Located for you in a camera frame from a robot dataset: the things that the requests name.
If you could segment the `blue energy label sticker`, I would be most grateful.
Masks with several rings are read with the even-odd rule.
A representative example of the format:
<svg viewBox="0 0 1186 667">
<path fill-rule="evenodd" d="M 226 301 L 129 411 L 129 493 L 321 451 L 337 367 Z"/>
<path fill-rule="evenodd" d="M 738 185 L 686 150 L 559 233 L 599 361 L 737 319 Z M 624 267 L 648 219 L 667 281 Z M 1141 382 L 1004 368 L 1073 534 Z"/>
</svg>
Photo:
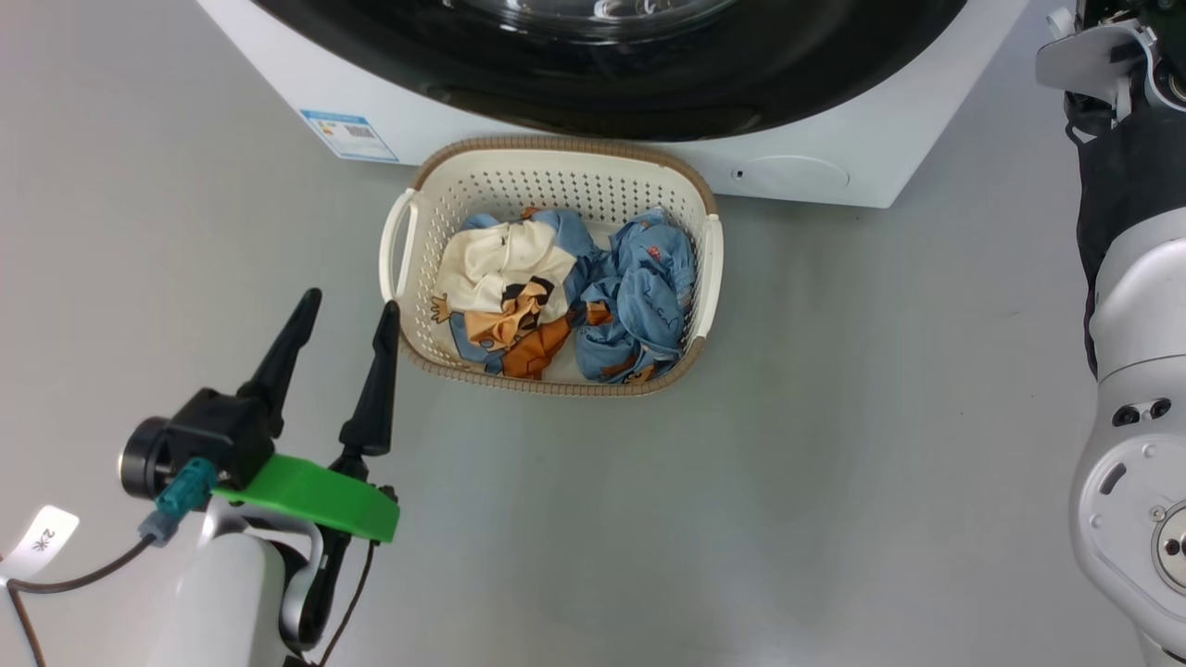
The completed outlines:
<svg viewBox="0 0 1186 667">
<path fill-rule="evenodd" d="M 398 157 L 366 117 L 310 109 L 300 109 L 299 114 L 334 155 L 346 160 L 398 164 Z"/>
</svg>

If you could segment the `cream perforated laundry basket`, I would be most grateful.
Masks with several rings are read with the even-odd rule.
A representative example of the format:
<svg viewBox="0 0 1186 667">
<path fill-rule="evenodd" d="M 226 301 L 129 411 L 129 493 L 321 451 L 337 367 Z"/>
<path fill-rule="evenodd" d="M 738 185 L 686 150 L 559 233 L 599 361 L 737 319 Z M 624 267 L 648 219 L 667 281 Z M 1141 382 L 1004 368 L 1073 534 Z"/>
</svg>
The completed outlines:
<svg viewBox="0 0 1186 667">
<path fill-rule="evenodd" d="M 495 377 L 454 358 L 434 341 L 431 288 L 463 221 L 473 214 L 570 208 L 598 244 L 648 208 L 661 207 L 689 237 L 690 312 L 682 354 L 670 371 L 639 385 L 589 383 L 572 352 L 538 381 Z M 378 277 L 384 300 L 398 303 L 398 360 L 427 374 L 538 396 L 648 396 L 676 385 L 699 362 L 723 282 L 723 223 L 709 185 L 686 160 L 621 142 L 555 136 L 476 138 L 431 155 L 385 215 Z"/>
</svg>

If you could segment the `black rimmed glass washer door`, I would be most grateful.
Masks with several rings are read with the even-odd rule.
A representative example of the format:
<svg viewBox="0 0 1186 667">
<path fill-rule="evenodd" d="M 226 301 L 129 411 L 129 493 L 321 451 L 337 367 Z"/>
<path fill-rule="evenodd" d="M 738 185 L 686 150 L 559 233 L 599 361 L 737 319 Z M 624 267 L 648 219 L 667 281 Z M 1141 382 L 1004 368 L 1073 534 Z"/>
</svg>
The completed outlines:
<svg viewBox="0 0 1186 667">
<path fill-rule="evenodd" d="M 253 0 L 302 38 L 479 117 L 699 141 L 812 117 L 940 38 L 967 0 Z"/>
</svg>

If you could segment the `white front-load washing machine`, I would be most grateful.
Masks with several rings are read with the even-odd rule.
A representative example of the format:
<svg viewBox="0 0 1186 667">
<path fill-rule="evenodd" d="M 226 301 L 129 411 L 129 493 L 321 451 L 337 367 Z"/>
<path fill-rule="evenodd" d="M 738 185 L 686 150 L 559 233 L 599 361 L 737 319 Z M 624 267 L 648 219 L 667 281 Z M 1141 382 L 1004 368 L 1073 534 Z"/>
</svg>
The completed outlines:
<svg viewBox="0 0 1186 667">
<path fill-rule="evenodd" d="M 299 117 L 300 109 L 366 117 L 398 163 L 423 164 L 436 150 L 467 139 L 529 134 L 525 127 L 478 117 L 378 80 L 285 27 L 253 0 L 198 4 Z M 937 42 L 852 101 L 770 131 L 664 142 L 662 150 L 697 170 L 713 193 L 745 197 L 758 196 L 732 183 L 737 165 L 755 157 L 820 157 L 849 172 L 846 189 L 769 199 L 892 207 L 1028 4 L 967 0 Z"/>
</svg>

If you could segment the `round white filter cover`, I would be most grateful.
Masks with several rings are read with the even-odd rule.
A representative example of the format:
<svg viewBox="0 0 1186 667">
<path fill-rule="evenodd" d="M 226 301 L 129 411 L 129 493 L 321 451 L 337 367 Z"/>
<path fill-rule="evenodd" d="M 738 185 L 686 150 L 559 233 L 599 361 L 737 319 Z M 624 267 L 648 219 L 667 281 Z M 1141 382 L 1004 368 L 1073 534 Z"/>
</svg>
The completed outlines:
<svg viewBox="0 0 1186 667">
<path fill-rule="evenodd" d="M 820 157 L 770 155 L 737 165 L 732 183 L 744 193 L 763 198 L 802 199 L 836 193 L 852 180 L 846 169 Z"/>
</svg>

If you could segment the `cream cartoon print garment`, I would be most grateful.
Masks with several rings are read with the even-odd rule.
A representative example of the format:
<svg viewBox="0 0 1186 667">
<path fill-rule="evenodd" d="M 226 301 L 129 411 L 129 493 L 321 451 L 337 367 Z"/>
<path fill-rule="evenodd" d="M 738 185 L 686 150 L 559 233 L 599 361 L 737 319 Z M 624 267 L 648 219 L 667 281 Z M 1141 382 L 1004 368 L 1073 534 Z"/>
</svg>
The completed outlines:
<svg viewBox="0 0 1186 667">
<path fill-rule="evenodd" d="M 477 214 L 445 244 L 431 291 L 436 347 L 476 371 L 542 381 L 608 252 L 570 208 L 527 208 L 518 220 Z"/>
</svg>

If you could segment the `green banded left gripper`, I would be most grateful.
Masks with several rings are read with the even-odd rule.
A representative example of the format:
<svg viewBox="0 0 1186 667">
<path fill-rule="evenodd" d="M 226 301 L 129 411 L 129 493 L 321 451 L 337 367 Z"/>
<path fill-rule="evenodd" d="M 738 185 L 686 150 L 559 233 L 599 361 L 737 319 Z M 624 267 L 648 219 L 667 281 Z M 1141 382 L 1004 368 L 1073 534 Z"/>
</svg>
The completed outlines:
<svg viewBox="0 0 1186 667">
<path fill-rule="evenodd" d="M 283 402 L 321 303 L 323 290 L 304 293 L 270 350 L 240 387 L 240 398 L 264 405 L 270 436 L 283 434 Z M 310 536 L 310 555 L 302 565 L 280 560 L 283 595 L 278 629 L 287 644 L 321 641 L 347 546 L 355 539 L 389 544 L 397 532 L 397 495 L 390 485 L 368 482 L 364 459 L 391 450 L 400 322 L 397 301 L 385 301 L 374 330 L 372 364 L 353 414 L 340 428 L 342 452 L 334 463 L 323 468 L 313 460 L 274 455 L 246 489 L 213 493 L 212 539 L 250 535 L 253 529 Z"/>
</svg>

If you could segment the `blue denim garment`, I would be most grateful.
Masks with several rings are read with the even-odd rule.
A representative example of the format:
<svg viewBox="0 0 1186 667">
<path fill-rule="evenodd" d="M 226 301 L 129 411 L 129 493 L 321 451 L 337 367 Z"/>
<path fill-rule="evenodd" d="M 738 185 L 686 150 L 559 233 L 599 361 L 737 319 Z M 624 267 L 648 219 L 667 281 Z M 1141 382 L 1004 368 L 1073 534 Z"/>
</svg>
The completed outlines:
<svg viewBox="0 0 1186 667">
<path fill-rule="evenodd" d="M 629 220 L 589 266 L 572 339 L 581 375 L 599 385 L 644 385 L 683 355 L 695 255 L 665 208 Z"/>
</svg>

